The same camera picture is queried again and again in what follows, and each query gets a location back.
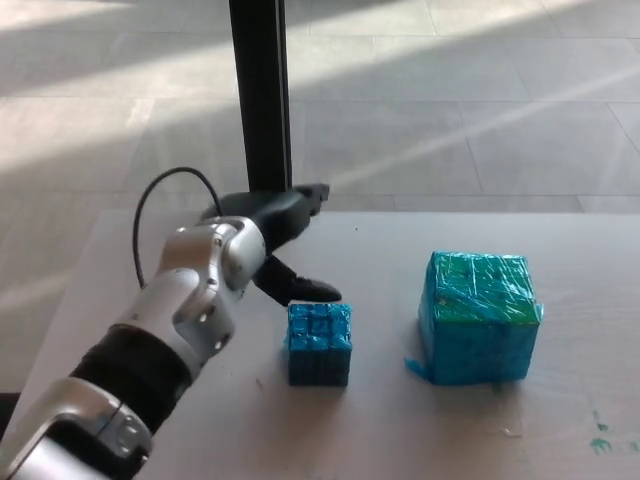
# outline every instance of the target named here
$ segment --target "blue cube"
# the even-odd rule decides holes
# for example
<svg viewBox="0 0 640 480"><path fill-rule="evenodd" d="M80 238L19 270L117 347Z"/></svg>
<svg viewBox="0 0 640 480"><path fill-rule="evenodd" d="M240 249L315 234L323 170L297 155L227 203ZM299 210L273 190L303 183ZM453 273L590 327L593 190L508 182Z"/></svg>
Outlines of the blue cube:
<svg viewBox="0 0 640 480"><path fill-rule="evenodd" d="M427 378L470 385L527 375L542 308L526 258L434 252L419 316Z"/></svg>
<svg viewBox="0 0 640 480"><path fill-rule="evenodd" d="M289 385L344 387L351 363L351 307L289 306Z"/></svg>

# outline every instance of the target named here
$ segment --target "robotic arm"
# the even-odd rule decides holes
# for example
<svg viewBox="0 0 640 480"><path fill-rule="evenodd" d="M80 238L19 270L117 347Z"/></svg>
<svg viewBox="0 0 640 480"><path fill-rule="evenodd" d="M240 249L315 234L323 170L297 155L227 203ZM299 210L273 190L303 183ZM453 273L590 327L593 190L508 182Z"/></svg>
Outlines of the robotic arm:
<svg viewBox="0 0 640 480"><path fill-rule="evenodd" d="M213 356L231 340L230 306L251 280L282 305L337 301L272 255L296 238L326 185L239 193L225 217L205 212L167 240L158 271L69 377L53 383L0 450L0 479L130 479L152 437Z"/></svg>

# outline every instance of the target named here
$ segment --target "black robot arm segment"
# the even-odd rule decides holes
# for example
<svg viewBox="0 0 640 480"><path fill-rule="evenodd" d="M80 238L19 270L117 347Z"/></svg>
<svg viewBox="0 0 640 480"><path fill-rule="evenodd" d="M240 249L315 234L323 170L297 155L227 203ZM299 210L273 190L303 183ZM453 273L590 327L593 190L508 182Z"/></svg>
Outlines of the black robot arm segment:
<svg viewBox="0 0 640 480"><path fill-rule="evenodd" d="M265 239L268 258L253 277L256 286L281 305L293 300L337 302L340 292L320 280L299 277L295 271L273 256L285 243L297 238L317 215L329 197L326 184L298 185L288 192L243 192L222 198L226 214L250 218ZM203 218L215 216L215 207Z"/></svg>

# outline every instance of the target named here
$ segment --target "black cable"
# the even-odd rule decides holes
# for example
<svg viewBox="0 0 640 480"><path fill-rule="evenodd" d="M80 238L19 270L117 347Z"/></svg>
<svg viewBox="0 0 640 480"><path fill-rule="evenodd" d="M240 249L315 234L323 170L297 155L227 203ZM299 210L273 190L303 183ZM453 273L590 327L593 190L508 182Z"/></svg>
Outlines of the black cable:
<svg viewBox="0 0 640 480"><path fill-rule="evenodd" d="M170 177L171 175L175 175L176 173L191 173L200 179L204 186L207 187L211 197L213 198L213 203L216 207L217 214L219 217L223 215L222 213L222 205L220 204L220 199L218 198L218 194L216 193L215 188L211 185L211 182L207 180L207 177L200 170L196 170L191 167L175 167L170 168L166 172L161 173L156 178L154 178L151 183L145 188L140 200L138 200L138 206L136 207L136 214L133 217L133 265L136 269L136 277L138 277L138 283L140 284L140 288L144 288L146 286L144 282L144 275L142 274L142 266L140 265L140 247L138 245L139 235L140 235L140 217L142 216L142 209L144 208L144 204L147 201L147 197L151 194L154 188L165 178Z"/></svg>

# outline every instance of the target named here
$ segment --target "green stain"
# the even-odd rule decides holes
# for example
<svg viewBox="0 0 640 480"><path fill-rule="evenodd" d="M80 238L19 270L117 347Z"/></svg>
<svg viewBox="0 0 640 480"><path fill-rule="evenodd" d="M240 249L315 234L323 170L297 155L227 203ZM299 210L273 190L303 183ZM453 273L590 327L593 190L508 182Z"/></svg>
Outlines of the green stain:
<svg viewBox="0 0 640 480"><path fill-rule="evenodd" d="M600 420L600 412L598 412L597 410L593 411L593 419L596 421L596 425L598 427L598 430L600 430L601 432L608 432L609 431L609 425L601 422L601 420Z"/></svg>
<svg viewBox="0 0 640 480"><path fill-rule="evenodd" d="M591 440L590 445L596 455L600 455L600 453L610 453L613 451L611 443L606 441L604 438L594 438Z"/></svg>

